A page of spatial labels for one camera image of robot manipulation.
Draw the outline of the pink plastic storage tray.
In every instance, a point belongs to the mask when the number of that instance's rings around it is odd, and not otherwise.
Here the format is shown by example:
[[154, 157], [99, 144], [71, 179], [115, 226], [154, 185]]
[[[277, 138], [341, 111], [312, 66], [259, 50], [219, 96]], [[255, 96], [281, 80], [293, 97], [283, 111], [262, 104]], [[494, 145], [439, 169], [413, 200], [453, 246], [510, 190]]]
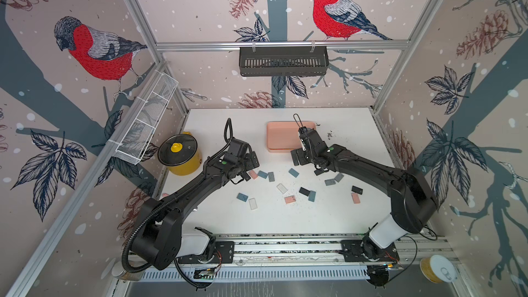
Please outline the pink plastic storage tray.
[[268, 122], [266, 126], [266, 146], [271, 153], [289, 153], [302, 147], [298, 134], [300, 126], [294, 121]]

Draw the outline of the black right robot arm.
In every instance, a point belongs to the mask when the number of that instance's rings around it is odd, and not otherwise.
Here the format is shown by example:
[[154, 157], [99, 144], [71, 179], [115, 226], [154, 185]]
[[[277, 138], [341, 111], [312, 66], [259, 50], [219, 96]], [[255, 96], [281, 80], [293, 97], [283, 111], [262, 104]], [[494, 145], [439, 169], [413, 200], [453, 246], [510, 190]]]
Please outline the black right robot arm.
[[390, 213], [362, 238], [362, 254], [369, 260], [385, 255], [393, 242], [418, 234], [439, 208], [439, 200], [417, 169], [396, 169], [363, 158], [347, 148], [328, 147], [314, 129], [298, 130], [302, 147], [291, 151], [294, 165], [309, 163], [320, 175], [329, 171], [350, 175], [382, 191], [390, 200]]

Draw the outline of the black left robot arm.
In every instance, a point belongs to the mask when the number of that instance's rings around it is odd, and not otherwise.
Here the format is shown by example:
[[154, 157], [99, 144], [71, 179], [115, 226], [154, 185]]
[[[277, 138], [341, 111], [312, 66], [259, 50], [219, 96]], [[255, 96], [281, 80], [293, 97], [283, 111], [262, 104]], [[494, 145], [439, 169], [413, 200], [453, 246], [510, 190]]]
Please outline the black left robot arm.
[[186, 218], [236, 177], [248, 181], [248, 172], [258, 167], [257, 154], [250, 144], [233, 138], [208, 158], [203, 171], [180, 190], [160, 200], [145, 201], [122, 251], [124, 270], [138, 273], [151, 266], [164, 270], [179, 257], [204, 253], [213, 235], [207, 230], [197, 235], [183, 234]]

